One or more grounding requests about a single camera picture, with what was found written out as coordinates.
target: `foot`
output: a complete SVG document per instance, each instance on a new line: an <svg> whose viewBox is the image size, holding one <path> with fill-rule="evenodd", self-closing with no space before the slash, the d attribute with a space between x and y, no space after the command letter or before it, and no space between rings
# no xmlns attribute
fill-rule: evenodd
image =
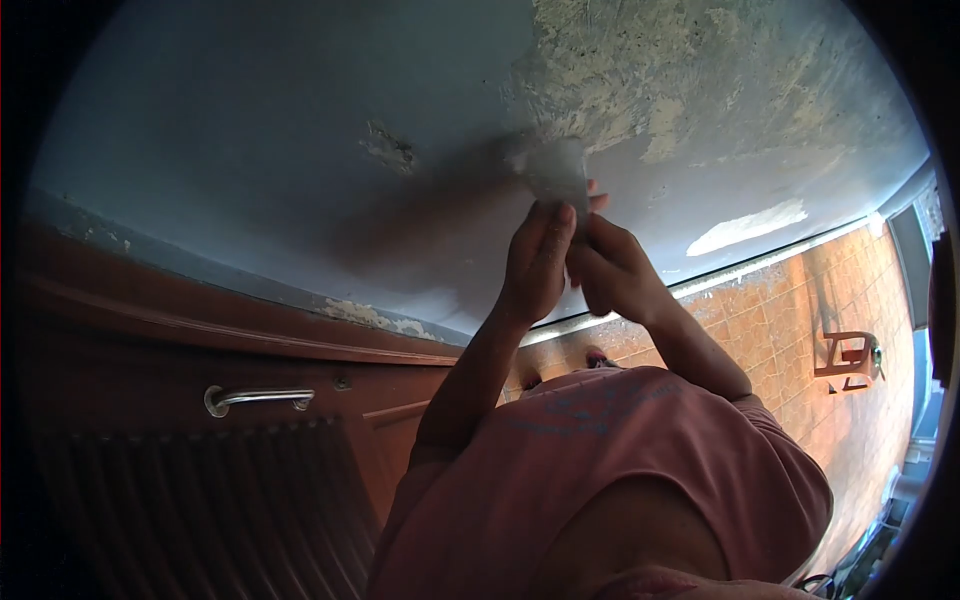
<svg viewBox="0 0 960 600"><path fill-rule="evenodd" d="M533 390L539 386L541 383L543 383L543 380L540 378L540 374L534 371L522 379L521 385L524 392L529 392L530 390Z"/></svg>
<svg viewBox="0 0 960 600"><path fill-rule="evenodd" d="M599 369L601 367L619 367L607 354L600 348L587 348L587 368Z"/></svg>

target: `tiled floor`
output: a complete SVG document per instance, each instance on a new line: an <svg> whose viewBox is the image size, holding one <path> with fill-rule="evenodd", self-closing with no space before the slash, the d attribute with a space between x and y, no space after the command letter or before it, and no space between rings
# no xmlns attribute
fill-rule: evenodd
<svg viewBox="0 0 960 600"><path fill-rule="evenodd" d="M858 229L681 303L827 474L834 516L811 571L829 569L876 516L890 467L901 463L909 438L913 345L889 230L876 238ZM813 379L814 364L826 360L822 334L850 330L878 338L887 380L864 392L830 395L826 382ZM590 345L624 367L663 366L643 327L616 320L522 348L506 397L519 397L517 373L531 367L544 380L582 368Z"/></svg>

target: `cabinet door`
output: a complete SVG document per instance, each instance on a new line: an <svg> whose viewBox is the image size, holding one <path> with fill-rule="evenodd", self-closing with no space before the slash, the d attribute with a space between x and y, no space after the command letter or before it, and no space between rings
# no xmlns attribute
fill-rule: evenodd
<svg viewBox="0 0 960 600"><path fill-rule="evenodd" d="M29 322L19 374L61 518L115 597L360 598L446 368L273 358ZM226 391L310 389L204 406Z"/></svg>

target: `fingers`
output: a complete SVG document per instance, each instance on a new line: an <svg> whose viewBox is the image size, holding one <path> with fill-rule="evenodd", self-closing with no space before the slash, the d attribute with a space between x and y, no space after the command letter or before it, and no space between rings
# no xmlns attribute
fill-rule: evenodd
<svg viewBox="0 0 960 600"><path fill-rule="evenodd" d="M610 203L610 194L599 194L590 196L590 212L603 210Z"/></svg>
<svg viewBox="0 0 960 600"><path fill-rule="evenodd" d="M597 191L597 180L587 180L587 193L594 194ZM610 194L596 194L590 196L590 212L603 210L610 203Z"/></svg>
<svg viewBox="0 0 960 600"><path fill-rule="evenodd" d="M561 204L553 214L553 219L547 227L540 251L534 259L534 269L543 269L547 272L563 274L566 251L570 248L573 231L576 229L577 213L573 206Z"/></svg>
<svg viewBox="0 0 960 600"><path fill-rule="evenodd" d="M551 207L539 200L535 201L530 206L527 218L514 233L514 239L510 242L510 255L519 264L528 265L537 255L543 243L543 236L553 218Z"/></svg>
<svg viewBox="0 0 960 600"><path fill-rule="evenodd" d="M586 244L577 244L566 255L570 279L579 281L587 307L594 315L609 313L616 304L616 292L627 276L599 252Z"/></svg>
<svg viewBox="0 0 960 600"><path fill-rule="evenodd" d="M598 214L588 216L587 238L591 246L614 263L627 269L639 264L642 251L634 235Z"/></svg>

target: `corrugated panel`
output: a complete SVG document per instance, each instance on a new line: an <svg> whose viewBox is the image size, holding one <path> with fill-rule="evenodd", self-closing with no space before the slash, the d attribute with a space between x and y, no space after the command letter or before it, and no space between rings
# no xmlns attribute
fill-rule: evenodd
<svg viewBox="0 0 960 600"><path fill-rule="evenodd" d="M38 457L116 598L361 598L378 529L340 422L45 436Z"/></svg>

